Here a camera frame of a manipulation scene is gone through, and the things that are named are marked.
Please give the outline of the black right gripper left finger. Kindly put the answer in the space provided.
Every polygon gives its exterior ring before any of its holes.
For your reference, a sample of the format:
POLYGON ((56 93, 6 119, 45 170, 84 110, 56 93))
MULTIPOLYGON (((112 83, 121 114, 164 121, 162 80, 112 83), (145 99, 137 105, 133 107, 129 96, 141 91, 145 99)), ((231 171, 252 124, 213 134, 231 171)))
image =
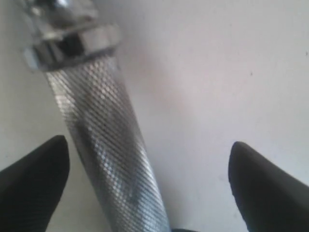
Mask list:
POLYGON ((0 230, 44 232, 70 172, 68 143, 56 135, 0 172, 0 230))

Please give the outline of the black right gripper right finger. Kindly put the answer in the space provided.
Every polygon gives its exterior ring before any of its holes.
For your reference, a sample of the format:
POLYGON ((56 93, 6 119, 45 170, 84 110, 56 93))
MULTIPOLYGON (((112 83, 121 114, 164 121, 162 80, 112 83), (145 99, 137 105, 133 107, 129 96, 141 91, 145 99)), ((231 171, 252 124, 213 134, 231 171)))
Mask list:
POLYGON ((309 187, 244 142, 232 145, 228 179, 248 231, 309 230, 309 187))

